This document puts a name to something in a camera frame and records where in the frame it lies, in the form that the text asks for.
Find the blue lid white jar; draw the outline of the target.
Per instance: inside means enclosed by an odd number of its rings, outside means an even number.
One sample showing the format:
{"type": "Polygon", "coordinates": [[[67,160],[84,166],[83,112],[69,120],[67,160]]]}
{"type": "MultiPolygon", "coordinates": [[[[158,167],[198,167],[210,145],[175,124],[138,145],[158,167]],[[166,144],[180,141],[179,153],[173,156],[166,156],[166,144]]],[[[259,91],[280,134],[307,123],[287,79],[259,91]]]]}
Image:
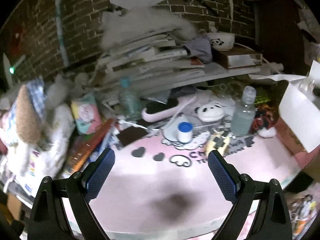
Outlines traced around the blue lid white jar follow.
{"type": "Polygon", "coordinates": [[[193,125],[189,122],[179,123],[177,138],[183,144],[189,143],[193,138],[193,125]]]}

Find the clear frosted liquid bottle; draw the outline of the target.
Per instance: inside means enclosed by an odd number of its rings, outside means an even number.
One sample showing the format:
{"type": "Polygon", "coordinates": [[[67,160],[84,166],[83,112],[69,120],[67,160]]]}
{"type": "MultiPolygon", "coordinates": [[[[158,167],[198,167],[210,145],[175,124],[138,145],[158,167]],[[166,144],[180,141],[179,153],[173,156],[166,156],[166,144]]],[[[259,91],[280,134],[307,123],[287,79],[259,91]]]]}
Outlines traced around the clear frosted liquid bottle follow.
{"type": "Polygon", "coordinates": [[[236,137],[243,137],[249,133],[255,117],[256,90],[251,86],[246,86],[242,93],[242,98],[236,104],[231,121],[231,132],[236,137]]]}

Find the white panda bowl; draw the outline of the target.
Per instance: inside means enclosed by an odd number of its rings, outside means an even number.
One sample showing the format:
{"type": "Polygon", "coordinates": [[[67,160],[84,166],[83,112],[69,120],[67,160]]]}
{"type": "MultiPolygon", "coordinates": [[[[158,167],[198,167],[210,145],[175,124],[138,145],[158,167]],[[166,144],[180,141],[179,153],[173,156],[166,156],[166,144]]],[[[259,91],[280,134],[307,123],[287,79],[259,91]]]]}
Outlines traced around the white panda bowl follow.
{"type": "Polygon", "coordinates": [[[207,33],[212,47],[218,51],[229,51],[234,47],[235,34],[233,33],[207,33]]]}

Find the stack of books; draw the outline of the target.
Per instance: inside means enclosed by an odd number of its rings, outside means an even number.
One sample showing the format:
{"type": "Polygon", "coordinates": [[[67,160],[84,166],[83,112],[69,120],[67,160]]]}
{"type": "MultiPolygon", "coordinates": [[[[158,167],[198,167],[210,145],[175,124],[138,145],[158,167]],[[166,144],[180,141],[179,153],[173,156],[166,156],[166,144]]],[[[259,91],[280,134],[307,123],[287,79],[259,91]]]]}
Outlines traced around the stack of books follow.
{"type": "Polygon", "coordinates": [[[226,58],[212,45],[212,62],[203,63],[188,55],[184,43],[172,31],[163,30],[123,42],[103,52],[89,83],[98,91],[116,93],[120,89],[120,79],[128,77],[132,85],[146,95],[193,82],[260,70],[261,65],[225,68],[226,58]]]}

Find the pink hairbrush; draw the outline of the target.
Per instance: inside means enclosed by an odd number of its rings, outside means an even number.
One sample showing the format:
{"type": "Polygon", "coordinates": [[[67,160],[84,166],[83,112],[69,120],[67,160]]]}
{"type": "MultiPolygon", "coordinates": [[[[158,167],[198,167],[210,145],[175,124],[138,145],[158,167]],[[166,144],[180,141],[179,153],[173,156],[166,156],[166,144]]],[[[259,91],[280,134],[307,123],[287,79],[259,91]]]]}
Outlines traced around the pink hairbrush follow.
{"type": "Polygon", "coordinates": [[[196,100],[195,94],[169,99],[166,104],[160,102],[149,102],[142,110],[142,119],[146,122],[153,123],[166,118],[172,117],[175,113],[180,113],[181,108],[196,100]]]}

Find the white plush toy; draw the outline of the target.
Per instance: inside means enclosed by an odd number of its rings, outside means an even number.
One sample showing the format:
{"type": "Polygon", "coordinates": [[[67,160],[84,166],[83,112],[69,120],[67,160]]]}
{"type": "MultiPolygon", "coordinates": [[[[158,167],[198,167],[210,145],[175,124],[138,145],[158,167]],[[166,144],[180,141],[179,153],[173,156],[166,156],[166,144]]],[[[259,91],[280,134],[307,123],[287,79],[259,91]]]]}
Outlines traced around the white plush toy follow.
{"type": "Polygon", "coordinates": [[[1,142],[7,147],[1,173],[34,197],[41,180],[55,177],[65,162],[75,123],[66,103],[71,81],[58,75],[52,84],[44,83],[43,121],[31,103],[27,83],[1,96],[1,142]]]}

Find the brown white box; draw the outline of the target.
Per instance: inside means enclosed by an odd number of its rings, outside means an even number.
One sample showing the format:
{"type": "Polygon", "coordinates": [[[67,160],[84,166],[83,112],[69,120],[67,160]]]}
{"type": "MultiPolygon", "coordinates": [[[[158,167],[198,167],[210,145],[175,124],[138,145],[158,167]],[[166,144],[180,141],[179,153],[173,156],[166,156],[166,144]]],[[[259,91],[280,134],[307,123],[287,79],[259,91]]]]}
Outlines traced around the brown white box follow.
{"type": "Polygon", "coordinates": [[[229,51],[221,51],[227,62],[223,66],[227,69],[260,66],[263,55],[244,47],[233,47],[229,51]]]}

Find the purple grey cloth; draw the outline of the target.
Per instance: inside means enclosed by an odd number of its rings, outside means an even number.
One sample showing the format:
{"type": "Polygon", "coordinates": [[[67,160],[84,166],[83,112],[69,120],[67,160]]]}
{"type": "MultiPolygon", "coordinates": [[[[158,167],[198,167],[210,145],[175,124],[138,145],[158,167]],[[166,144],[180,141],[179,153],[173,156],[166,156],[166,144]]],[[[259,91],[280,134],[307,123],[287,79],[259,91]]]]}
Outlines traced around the purple grey cloth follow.
{"type": "Polygon", "coordinates": [[[196,57],[203,63],[212,62],[212,47],[210,39],[206,36],[199,36],[183,44],[183,48],[191,57],[196,57]]]}

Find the white cotton ball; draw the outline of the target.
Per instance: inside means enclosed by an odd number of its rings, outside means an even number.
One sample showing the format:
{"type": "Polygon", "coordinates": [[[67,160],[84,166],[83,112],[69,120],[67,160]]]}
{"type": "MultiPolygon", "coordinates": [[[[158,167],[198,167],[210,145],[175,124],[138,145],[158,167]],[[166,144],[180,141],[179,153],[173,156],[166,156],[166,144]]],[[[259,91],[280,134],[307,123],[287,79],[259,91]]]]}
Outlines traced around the white cotton ball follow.
{"type": "Polygon", "coordinates": [[[262,138],[272,138],[277,134],[277,130],[274,127],[266,129],[265,127],[258,130],[257,134],[262,138]]]}

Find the orange brown flat packets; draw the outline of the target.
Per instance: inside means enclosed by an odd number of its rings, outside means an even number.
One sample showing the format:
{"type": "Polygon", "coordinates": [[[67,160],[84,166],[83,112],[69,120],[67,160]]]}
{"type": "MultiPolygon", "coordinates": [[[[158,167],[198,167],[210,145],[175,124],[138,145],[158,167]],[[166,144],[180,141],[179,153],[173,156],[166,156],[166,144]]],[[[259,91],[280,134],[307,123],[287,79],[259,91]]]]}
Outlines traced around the orange brown flat packets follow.
{"type": "Polygon", "coordinates": [[[114,126],[115,120],[106,120],[98,130],[90,135],[80,135],[69,146],[63,173],[67,175],[80,171],[89,156],[103,142],[105,135],[114,126]]]}

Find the yellow plush hair clip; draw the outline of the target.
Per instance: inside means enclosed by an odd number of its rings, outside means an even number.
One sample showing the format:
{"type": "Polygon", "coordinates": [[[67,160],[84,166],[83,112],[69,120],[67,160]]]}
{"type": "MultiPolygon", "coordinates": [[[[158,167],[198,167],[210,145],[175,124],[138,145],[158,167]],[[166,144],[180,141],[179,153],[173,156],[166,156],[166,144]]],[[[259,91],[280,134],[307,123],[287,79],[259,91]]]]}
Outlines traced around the yellow plush hair clip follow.
{"type": "Polygon", "coordinates": [[[208,157],[210,152],[213,150],[216,150],[224,157],[231,142],[232,136],[233,134],[230,131],[215,132],[212,134],[206,143],[206,157],[208,157]]]}

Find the pink mat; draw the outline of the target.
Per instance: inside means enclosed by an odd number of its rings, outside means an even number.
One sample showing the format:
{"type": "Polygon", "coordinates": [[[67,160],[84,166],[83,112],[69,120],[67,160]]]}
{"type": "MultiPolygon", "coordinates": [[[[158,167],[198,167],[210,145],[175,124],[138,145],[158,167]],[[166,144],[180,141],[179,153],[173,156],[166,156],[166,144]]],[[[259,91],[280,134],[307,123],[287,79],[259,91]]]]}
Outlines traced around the pink mat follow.
{"type": "Polygon", "coordinates": [[[179,150],[161,135],[115,150],[115,163],[90,207],[111,239],[188,239],[215,231],[232,204],[203,146],[179,150]]]}

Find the kotex pad package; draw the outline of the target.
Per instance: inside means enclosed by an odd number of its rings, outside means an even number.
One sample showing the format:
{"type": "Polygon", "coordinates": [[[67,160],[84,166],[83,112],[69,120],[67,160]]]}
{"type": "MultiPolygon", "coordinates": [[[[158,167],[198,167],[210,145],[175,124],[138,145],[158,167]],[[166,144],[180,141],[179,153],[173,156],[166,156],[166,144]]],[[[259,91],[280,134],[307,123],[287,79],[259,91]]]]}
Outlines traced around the kotex pad package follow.
{"type": "Polygon", "coordinates": [[[93,93],[72,100],[71,110],[80,134],[93,134],[102,124],[93,93]]]}

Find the red black scrunchie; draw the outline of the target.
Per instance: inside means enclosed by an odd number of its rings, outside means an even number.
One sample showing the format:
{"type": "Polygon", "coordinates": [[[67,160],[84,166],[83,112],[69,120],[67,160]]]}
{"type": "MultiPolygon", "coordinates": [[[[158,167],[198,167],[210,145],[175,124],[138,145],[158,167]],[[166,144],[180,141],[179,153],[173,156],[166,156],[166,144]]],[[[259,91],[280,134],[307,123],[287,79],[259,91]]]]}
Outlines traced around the red black scrunchie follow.
{"type": "Polygon", "coordinates": [[[270,129],[274,126],[274,118],[273,113],[270,110],[258,110],[255,113],[255,117],[253,119],[250,133],[257,133],[257,131],[265,129],[270,129]]]}

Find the panda plush pouch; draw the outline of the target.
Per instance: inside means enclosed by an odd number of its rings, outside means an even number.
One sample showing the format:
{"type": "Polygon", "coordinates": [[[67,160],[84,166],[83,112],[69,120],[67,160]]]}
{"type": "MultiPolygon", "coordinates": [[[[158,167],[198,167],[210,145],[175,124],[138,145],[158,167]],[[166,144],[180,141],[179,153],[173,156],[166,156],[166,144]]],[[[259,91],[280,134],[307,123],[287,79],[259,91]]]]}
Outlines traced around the panda plush pouch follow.
{"type": "Polygon", "coordinates": [[[223,106],[218,102],[210,102],[195,109],[195,113],[202,122],[215,122],[225,116],[223,106]]]}

